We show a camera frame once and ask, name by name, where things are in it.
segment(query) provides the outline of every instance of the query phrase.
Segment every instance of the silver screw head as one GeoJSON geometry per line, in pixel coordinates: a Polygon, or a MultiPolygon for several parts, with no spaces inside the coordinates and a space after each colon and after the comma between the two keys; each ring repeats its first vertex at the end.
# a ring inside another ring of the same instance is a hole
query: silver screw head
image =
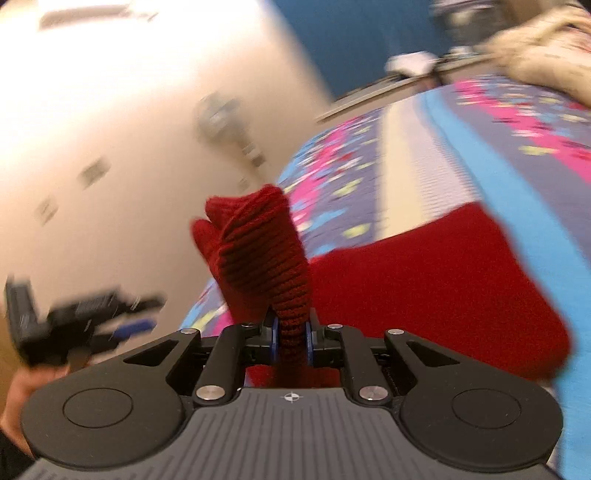
{"type": "Polygon", "coordinates": [[[219,400],[226,391],[218,385],[204,385],[195,392],[201,400],[219,400]]]}
{"type": "Polygon", "coordinates": [[[388,390],[378,385],[371,385],[361,388],[359,396],[364,400],[383,400],[388,396],[388,390]]]}

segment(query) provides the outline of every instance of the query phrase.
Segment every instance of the human hand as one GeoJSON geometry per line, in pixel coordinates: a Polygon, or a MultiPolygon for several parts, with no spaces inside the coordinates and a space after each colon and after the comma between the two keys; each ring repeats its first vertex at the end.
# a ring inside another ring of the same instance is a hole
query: human hand
{"type": "Polygon", "coordinates": [[[65,377],[69,371],[68,365],[65,367],[39,365],[33,368],[20,367],[12,377],[6,406],[0,418],[0,429],[12,443],[31,457],[33,454],[21,430],[22,408],[36,390],[58,378],[65,377]]]}

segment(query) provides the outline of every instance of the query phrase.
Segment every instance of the bed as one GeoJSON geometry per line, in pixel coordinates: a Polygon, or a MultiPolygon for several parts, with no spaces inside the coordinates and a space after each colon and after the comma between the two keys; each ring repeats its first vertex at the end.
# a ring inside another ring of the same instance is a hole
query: bed
{"type": "MultiPolygon", "coordinates": [[[[481,200],[575,343],[553,385],[556,468],[591,466],[591,111],[550,89],[484,75],[353,118],[310,140],[278,184],[309,258],[408,231],[481,200]]],[[[232,319],[210,281],[183,326],[232,319]]]]}

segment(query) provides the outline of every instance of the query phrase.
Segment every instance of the ribbed rubber surface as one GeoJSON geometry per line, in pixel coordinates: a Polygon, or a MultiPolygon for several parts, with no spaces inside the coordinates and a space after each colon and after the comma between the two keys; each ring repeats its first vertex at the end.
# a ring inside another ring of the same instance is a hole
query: ribbed rubber surface
{"type": "Polygon", "coordinates": [[[351,403],[340,388],[245,388],[227,406],[201,408],[167,448],[112,471],[70,471],[40,460],[27,480],[550,480],[543,466],[462,472],[417,450],[389,412],[351,403]]]}

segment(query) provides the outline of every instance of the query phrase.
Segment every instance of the blue wall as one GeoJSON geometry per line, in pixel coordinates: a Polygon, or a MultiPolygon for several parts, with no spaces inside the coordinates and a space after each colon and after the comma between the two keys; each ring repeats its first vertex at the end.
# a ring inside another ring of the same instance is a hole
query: blue wall
{"type": "Polygon", "coordinates": [[[430,0],[274,0],[335,97],[384,76],[392,55],[446,53],[430,0]]]}

